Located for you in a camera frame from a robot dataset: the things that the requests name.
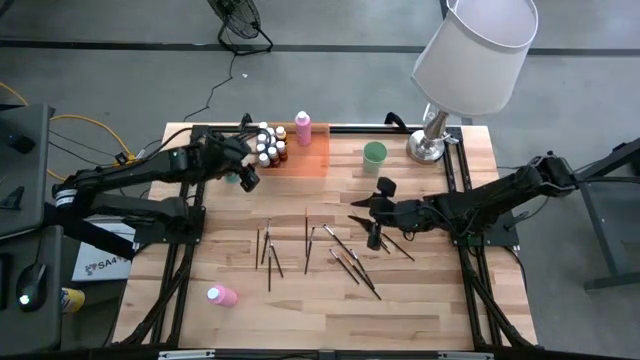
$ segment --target black metal frame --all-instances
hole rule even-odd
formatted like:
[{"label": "black metal frame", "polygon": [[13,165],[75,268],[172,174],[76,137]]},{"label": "black metal frame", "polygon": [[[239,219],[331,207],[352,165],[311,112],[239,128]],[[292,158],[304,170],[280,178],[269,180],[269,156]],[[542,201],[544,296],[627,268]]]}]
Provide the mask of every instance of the black metal frame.
[{"label": "black metal frame", "polygon": [[640,156],[640,138],[614,150],[609,156],[575,174],[610,273],[610,276],[585,282],[585,290],[640,284],[640,271],[631,271],[622,239],[607,236],[607,227],[610,225],[602,215],[598,203],[593,201],[593,193],[588,183],[591,178],[605,176],[633,160],[637,161],[638,156]]},{"label": "black metal frame", "polygon": [[[191,130],[190,141],[198,141],[204,133],[206,133],[209,126],[195,125]],[[203,206],[203,195],[206,182],[200,182],[196,184],[196,193],[194,196],[193,207],[201,209],[201,212],[206,211]],[[180,186],[180,197],[186,198],[189,192],[190,185],[188,183],[182,183]],[[151,331],[151,344],[163,345],[167,344],[173,348],[177,348],[178,341],[180,339],[180,331],[182,329],[182,318],[184,315],[184,307],[187,298],[187,290],[189,287],[189,276],[191,274],[191,265],[193,262],[193,256],[195,254],[196,244],[185,244],[184,255],[178,270],[174,274],[174,268],[176,263],[176,256],[178,253],[178,247],[180,244],[169,244],[167,251],[167,258],[165,260],[165,267],[162,275],[162,282],[160,285],[160,293],[158,294],[158,300],[154,306],[149,310],[144,320],[136,327],[134,332],[119,343],[114,343],[112,346],[120,347],[123,345],[135,345],[142,344],[148,332]],[[164,316],[166,312],[166,306],[169,300],[176,293],[175,311],[173,313],[173,320],[171,323],[171,332],[169,333],[167,340],[161,342],[162,328],[164,324]]]},{"label": "black metal frame", "polygon": [[[211,127],[219,132],[237,132],[237,126],[194,126],[191,138],[192,140],[198,138],[198,134],[201,131],[205,131],[208,127]],[[409,125],[404,129],[394,126],[371,126],[371,125],[332,125],[330,127],[330,133],[332,134],[410,134],[415,130],[421,129],[418,125]],[[459,143],[456,145],[447,145],[446,152],[444,154],[445,172],[447,177],[447,184],[449,191],[456,191],[455,177],[452,166],[452,156],[450,148],[456,147],[458,158],[460,161],[460,168],[463,178],[463,184],[465,190],[471,189],[471,180],[469,177],[469,169],[466,162],[464,139],[460,128],[448,128],[450,134],[459,139]],[[188,191],[188,185],[183,184],[180,189],[182,196],[186,195]],[[195,204],[202,206],[202,195],[204,194],[204,183],[197,184]],[[551,359],[551,360],[610,360],[616,359],[612,357],[563,353],[557,351],[544,350],[538,346],[532,346],[526,340],[519,336],[515,328],[508,322],[506,316],[502,313],[499,306],[493,301],[491,288],[489,284],[488,269],[486,266],[486,257],[483,251],[483,246],[476,247],[478,250],[478,269],[480,275],[473,270],[471,262],[469,260],[469,246],[463,246],[464,241],[462,239],[452,239],[453,245],[458,245],[458,252],[460,255],[463,284],[465,288],[465,295],[467,299],[467,307],[469,311],[469,323],[471,334],[473,338],[474,350],[473,351],[333,351],[333,350],[256,350],[256,349],[210,349],[203,350],[208,352],[209,355],[215,354],[217,358],[237,357],[239,359],[251,359],[257,360],[281,360],[288,357],[304,357],[307,359],[318,360],[365,360],[370,358],[376,359]],[[62,352],[50,352],[39,355],[37,358],[47,359],[112,359],[115,355],[122,359],[158,359],[164,351],[180,351],[178,348],[180,330],[182,326],[182,319],[184,314],[184,307],[186,302],[186,293],[189,284],[189,274],[191,271],[191,264],[193,260],[194,245],[186,245],[184,257],[182,263],[175,275],[173,268],[175,266],[175,256],[177,254],[178,245],[169,245],[169,251],[165,262],[165,271],[162,279],[161,292],[158,301],[149,312],[145,321],[143,321],[136,331],[127,338],[127,340],[113,344],[110,347],[102,349],[83,349],[73,351]],[[162,325],[164,323],[165,307],[171,298],[174,291],[178,291],[177,301],[175,305],[175,312],[173,322],[171,326],[171,333],[169,334],[166,342],[160,342],[162,336]],[[483,338],[480,329],[480,321],[478,318],[478,312],[475,302],[475,291],[483,300],[487,307],[487,313],[490,318],[490,330],[492,344],[487,344]],[[152,330],[151,343],[142,345],[144,337],[149,329]],[[502,330],[507,339],[512,344],[512,347],[501,345],[500,330]],[[24,358],[34,358],[34,355],[24,355]]]}]

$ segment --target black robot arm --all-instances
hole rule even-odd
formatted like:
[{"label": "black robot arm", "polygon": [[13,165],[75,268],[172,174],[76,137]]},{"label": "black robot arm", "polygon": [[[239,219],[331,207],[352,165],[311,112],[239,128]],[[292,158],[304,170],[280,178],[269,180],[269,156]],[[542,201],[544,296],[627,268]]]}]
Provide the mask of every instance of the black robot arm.
[{"label": "black robot arm", "polygon": [[563,158],[549,155],[536,157],[515,173],[484,186],[461,193],[425,196],[422,200],[394,203],[388,199],[395,184],[386,178],[378,182],[380,194],[354,205],[366,205],[375,219],[368,246],[380,247],[381,226],[396,227],[404,233],[440,228],[454,237],[480,234],[497,218],[538,195],[562,197],[576,189],[573,171]]},{"label": "black robot arm", "polygon": [[218,132],[207,131],[199,138],[192,138],[189,145],[157,151],[130,164],[80,170],[62,184],[54,185],[56,207],[73,217],[85,218],[94,214],[133,216],[179,229],[191,217],[183,198],[153,201],[104,192],[149,181],[195,184],[220,179],[231,173],[238,174],[240,185],[250,192],[260,179],[253,166],[242,164],[242,160],[251,153],[245,138],[239,135],[225,137]]}]

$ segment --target lamp base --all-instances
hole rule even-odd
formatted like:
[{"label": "lamp base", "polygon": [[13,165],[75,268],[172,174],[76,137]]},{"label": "lamp base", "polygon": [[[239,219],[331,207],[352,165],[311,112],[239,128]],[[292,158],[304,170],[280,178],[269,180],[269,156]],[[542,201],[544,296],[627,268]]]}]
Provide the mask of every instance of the lamp base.
[{"label": "lamp base", "polygon": [[433,164],[444,154],[446,136],[427,140],[424,130],[411,134],[407,141],[407,154],[420,164]]}]

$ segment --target concrete floor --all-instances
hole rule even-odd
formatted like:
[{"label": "concrete floor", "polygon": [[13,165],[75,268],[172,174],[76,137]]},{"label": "concrete floor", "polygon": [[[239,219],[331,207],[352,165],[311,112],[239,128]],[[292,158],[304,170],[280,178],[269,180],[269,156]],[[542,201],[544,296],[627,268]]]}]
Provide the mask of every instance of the concrete floor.
[{"label": "concrete floor", "polygon": [[[265,31],[283,45],[424,46],[440,21],[436,0],[256,3]],[[637,0],[536,4],[541,18],[535,47],[640,48]],[[219,24],[204,1],[21,0],[0,20],[0,37],[213,43]],[[425,105],[409,81],[416,58],[348,52],[238,58],[234,80],[217,90],[211,110],[194,120],[237,121],[245,112],[256,120],[289,120],[305,109],[316,121],[380,123],[388,111],[395,111],[416,123]],[[98,118],[138,150],[159,138],[166,122],[200,108],[210,87],[226,78],[230,60],[223,52],[5,48],[0,49],[0,81],[31,102],[50,103],[58,114]],[[519,165],[554,150],[579,167],[638,137],[639,67],[640,58],[634,57],[529,57],[507,107],[473,119],[474,124],[489,126],[500,165]],[[15,99],[0,91],[0,102]],[[76,121],[52,127],[83,141],[100,134]],[[118,150],[104,138],[91,145]],[[96,161],[110,160],[57,142]],[[55,149],[49,161],[62,174],[87,167]],[[536,199],[521,208],[535,209],[539,203]],[[593,293],[582,289],[585,280],[604,276],[606,266],[580,196],[551,199],[540,214],[518,226],[518,234],[540,344],[639,358],[640,286]],[[82,329],[94,330],[69,330],[68,346],[100,345],[107,332],[104,323],[116,309],[115,304],[108,306],[82,320]]]}]

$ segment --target pink container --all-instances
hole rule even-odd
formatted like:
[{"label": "pink container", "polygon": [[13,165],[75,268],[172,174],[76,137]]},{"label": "pink container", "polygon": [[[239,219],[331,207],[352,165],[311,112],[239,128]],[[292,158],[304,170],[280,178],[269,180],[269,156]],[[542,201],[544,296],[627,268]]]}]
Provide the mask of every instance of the pink container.
[{"label": "pink container", "polygon": [[311,118],[304,111],[296,116],[296,135],[300,146],[311,144]]},{"label": "pink container", "polygon": [[238,302],[238,295],[229,288],[216,285],[207,291],[207,301],[214,305],[233,307]]}]

